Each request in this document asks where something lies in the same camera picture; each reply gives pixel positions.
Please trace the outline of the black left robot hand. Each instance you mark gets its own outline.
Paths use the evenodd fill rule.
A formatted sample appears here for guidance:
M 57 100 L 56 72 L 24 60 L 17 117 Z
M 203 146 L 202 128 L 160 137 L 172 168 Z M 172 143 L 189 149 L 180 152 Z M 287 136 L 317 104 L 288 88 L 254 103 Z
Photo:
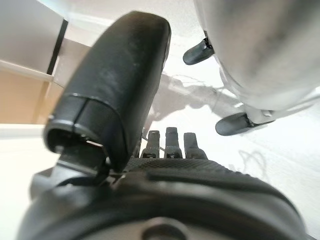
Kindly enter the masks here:
M 43 130 L 56 165 L 33 176 L 19 240 L 306 240 L 295 206 L 209 160 L 194 133 L 154 131 L 135 155 L 160 84 L 168 21 L 132 11 L 84 57 Z

